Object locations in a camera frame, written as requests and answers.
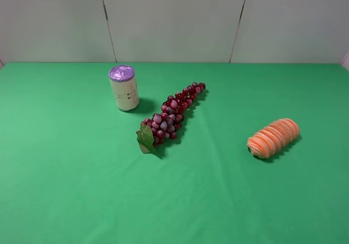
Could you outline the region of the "orange striped bread roll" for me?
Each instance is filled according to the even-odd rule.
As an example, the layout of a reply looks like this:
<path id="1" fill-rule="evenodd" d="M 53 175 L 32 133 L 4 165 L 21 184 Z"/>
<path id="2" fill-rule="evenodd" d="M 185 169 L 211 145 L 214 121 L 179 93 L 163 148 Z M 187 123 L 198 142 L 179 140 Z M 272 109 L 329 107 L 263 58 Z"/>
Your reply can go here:
<path id="1" fill-rule="evenodd" d="M 299 135 L 300 128 L 293 120 L 278 119 L 249 137 L 246 146 L 252 155 L 268 159 L 285 149 Z"/>

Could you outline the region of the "purple-topped trash bag roll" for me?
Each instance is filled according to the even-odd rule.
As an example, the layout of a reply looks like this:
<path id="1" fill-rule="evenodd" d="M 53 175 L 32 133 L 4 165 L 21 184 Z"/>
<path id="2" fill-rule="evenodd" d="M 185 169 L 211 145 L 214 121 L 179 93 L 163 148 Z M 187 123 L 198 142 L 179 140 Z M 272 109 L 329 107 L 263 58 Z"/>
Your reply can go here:
<path id="1" fill-rule="evenodd" d="M 109 71 L 109 79 L 117 107 L 121 111 L 130 111 L 139 105 L 135 70 L 129 65 L 117 65 Z"/>

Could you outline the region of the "red grape bunch with leaf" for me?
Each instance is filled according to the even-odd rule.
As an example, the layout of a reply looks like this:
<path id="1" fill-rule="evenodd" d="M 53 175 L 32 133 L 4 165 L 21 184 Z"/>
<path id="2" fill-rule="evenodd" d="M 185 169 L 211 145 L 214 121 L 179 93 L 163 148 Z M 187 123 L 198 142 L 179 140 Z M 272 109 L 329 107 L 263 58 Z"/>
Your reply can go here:
<path id="1" fill-rule="evenodd" d="M 136 131 L 137 142 L 144 154 L 156 154 L 156 147 L 166 140 L 175 140 L 182 127 L 184 113 L 206 89 L 206 84 L 194 82 L 182 91 L 170 95 L 161 105 L 160 113 L 154 113 L 140 123 Z"/>

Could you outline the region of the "green tablecloth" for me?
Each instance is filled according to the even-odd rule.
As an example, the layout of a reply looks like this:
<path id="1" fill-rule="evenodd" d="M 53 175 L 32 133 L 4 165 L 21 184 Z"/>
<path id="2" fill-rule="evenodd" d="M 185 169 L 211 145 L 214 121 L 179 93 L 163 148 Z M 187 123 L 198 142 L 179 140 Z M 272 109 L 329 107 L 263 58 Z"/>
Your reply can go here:
<path id="1" fill-rule="evenodd" d="M 1 243 L 348 243 L 348 72 L 336 64 L 135 63 L 118 110 L 110 63 L 1 69 Z M 205 83 L 175 140 L 140 123 Z M 268 159 L 249 137 L 300 135 Z"/>

